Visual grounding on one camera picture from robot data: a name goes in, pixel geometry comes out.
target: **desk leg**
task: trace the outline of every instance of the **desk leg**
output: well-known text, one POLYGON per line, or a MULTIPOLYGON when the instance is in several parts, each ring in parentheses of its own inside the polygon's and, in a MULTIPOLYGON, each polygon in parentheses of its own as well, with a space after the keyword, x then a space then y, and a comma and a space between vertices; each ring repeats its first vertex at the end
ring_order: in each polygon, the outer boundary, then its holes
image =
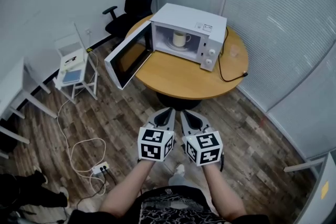
POLYGON ((18 115, 21 119, 25 119, 26 118, 20 111, 17 111, 15 108, 12 108, 11 106, 9 107, 9 110, 12 113, 18 115))
POLYGON ((59 91, 61 92, 61 93, 63 93, 63 95, 66 97, 66 98, 68 98, 69 99, 69 101, 71 101, 73 104, 76 104, 76 102, 75 102, 75 99, 73 98, 75 95, 74 95, 74 88, 75 87, 73 87, 72 88, 72 97, 70 96, 70 95, 68 95, 64 90, 62 90, 62 89, 60 89, 59 91))
POLYGON ((0 151, 0 157, 5 158, 5 159, 9 159, 8 155, 2 151, 0 151))
POLYGON ((33 105, 37 106, 43 112, 47 113, 49 116, 53 117, 54 119, 57 118, 57 114, 43 105, 40 101, 38 101, 34 96, 32 96, 29 92, 23 90, 24 97, 28 99, 33 105))
POLYGON ((90 87, 87 85, 85 81, 82 82, 83 86, 88 90, 88 92, 92 95, 93 98, 98 100, 97 96, 94 94, 94 92, 90 89, 90 87))
POLYGON ((97 73, 99 75, 95 65, 92 62, 92 59, 91 59, 90 55, 88 55, 88 60, 89 60, 90 65, 92 66, 93 70, 95 71, 95 73, 97 73))
POLYGON ((37 77, 34 71, 29 70, 26 66, 24 66, 25 71, 28 73, 28 75, 48 94, 51 93, 49 88, 37 77))
POLYGON ((14 139, 16 139, 16 140, 18 140, 18 141, 21 141, 21 142, 23 142, 23 143, 26 143, 26 144, 29 144, 29 143, 30 143, 30 141, 29 141, 27 138, 24 138, 24 137, 22 137, 22 136, 19 136, 18 134, 13 133, 13 132, 11 132, 10 130, 7 130, 6 128, 3 128, 2 126, 0 126, 0 132, 6 134, 6 135, 8 135, 8 136, 10 136, 11 138, 14 138, 14 139))
POLYGON ((303 164, 287 166, 283 169, 283 171, 288 173, 288 172, 299 171, 299 170, 303 170, 303 169, 307 169, 307 168, 312 168, 314 166, 317 166, 317 165, 323 163, 324 160, 325 160, 325 158, 320 158, 320 159, 316 159, 314 161, 306 162, 306 163, 303 163, 303 164))

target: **table base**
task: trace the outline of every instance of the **table base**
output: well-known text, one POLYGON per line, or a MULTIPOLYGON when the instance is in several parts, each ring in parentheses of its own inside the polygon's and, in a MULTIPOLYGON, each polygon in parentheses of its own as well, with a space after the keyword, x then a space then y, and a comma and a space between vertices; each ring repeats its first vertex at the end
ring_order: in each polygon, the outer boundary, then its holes
POLYGON ((157 92, 156 95, 159 101, 164 106, 168 108, 174 108, 177 111, 181 111, 184 109, 193 109, 201 102, 201 100, 189 100, 189 99, 175 98, 175 97, 171 97, 168 95, 164 95, 159 92, 157 92))

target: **microwave door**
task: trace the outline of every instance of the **microwave door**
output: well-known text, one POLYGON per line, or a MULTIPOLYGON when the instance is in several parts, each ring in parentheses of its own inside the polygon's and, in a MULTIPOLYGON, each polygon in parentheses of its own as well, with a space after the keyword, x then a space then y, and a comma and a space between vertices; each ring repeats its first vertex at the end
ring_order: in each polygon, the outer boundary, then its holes
POLYGON ((113 82, 123 89, 153 52, 151 22, 147 21, 130 34, 104 60, 113 82))

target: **white chair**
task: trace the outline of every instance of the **white chair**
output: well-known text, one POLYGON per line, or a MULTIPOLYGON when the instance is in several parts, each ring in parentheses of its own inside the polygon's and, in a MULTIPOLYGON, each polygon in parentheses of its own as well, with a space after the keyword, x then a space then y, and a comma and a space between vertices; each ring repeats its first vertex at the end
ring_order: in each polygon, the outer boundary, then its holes
POLYGON ((73 34, 70 34, 68 36, 62 37, 60 39, 55 40, 55 46, 57 49, 58 54, 61 57, 61 63, 66 60, 67 58, 73 55, 76 55, 78 57, 81 57, 80 54, 83 56, 83 62, 79 63, 78 65, 74 66, 71 71, 74 70, 81 70, 80 78, 76 82, 71 83, 63 83, 63 78, 66 75, 66 72, 61 72, 62 66, 60 66, 60 71, 58 72, 58 75, 56 78, 53 78, 53 82, 55 83, 55 87, 65 95, 72 103, 75 102, 75 95, 76 90, 86 88, 87 91, 92 95, 93 98, 96 100, 97 98, 97 80, 98 80, 98 72, 96 67, 94 66, 91 58, 89 57, 84 44, 78 34, 76 25, 74 23, 74 30, 75 32, 73 34), (85 82, 85 73, 87 68, 87 62, 90 63, 94 70, 94 80, 93 82, 86 83, 85 82), (67 94, 63 88, 72 86, 72 93, 71 95, 67 94))

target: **laminate floor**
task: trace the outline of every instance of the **laminate floor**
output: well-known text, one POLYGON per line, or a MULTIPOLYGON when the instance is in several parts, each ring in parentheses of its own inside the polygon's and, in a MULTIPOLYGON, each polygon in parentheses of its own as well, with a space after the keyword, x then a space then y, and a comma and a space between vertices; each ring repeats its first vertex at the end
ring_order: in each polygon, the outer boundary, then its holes
MULTIPOLYGON (((155 92, 136 78, 123 91, 114 86, 103 63, 112 44, 113 40, 94 50, 98 56, 100 72, 98 101, 87 91, 83 91, 76 97, 76 105, 70 102, 64 105, 59 122, 70 147, 81 140, 94 137, 104 139, 107 144, 104 160, 109 163, 110 172, 115 179, 120 182, 137 164, 139 127, 151 113, 163 106, 155 92)), ((58 111, 66 99, 52 82, 48 86, 51 94, 39 91, 36 97, 52 110, 58 111)), ((33 172, 33 165, 39 165, 49 178, 47 188, 58 192, 60 186, 65 186, 69 190, 71 208, 67 212, 70 214, 81 198, 93 194, 88 180, 79 177, 71 169, 65 139, 57 121, 30 103, 21 111, 26 119, 14 118, 12 121, 18 128, 18 133, 30 139, 30 144, 17 145, 10 155, 11 160, 7 161, 9 169, 27 176, 33 172)), ((204 100, 194 111, 206 116, 213 127, 219 130, 225 152, 223 177, 241 196, 247 212, 267 214, 271 223, 293 223, 307 201, 314 177, 309 171, 287 174, 282 171, 284 166, 302 162, 285 137, 238 90, 204 100)), ((186 166, 186 178, 199 185, 211 202, 202 169, 190 163, 180 147, 182 132, 178 113, 175 131, 177 144, 174 150, 165 162, 154 165, 143 189, 166 186, 175 166, 183 163, 186 166)), ((103 143, 93 141, 80 144, 73 154, 74 167, 89 170, 102 158, 103 143)), ((96 181, 92 182, 98 190, 101 183, 96 181)), ((107 177, 106 184, 107 191, 114 187, 110 177, 107 177)), ((104 196, 86 199, 80 203, 79 208, 84 211, 97 210, 104 196)), ((26 206, 25 209, 37 213, 29 218, 39 223, 65 217, 61 208, 26 206)))

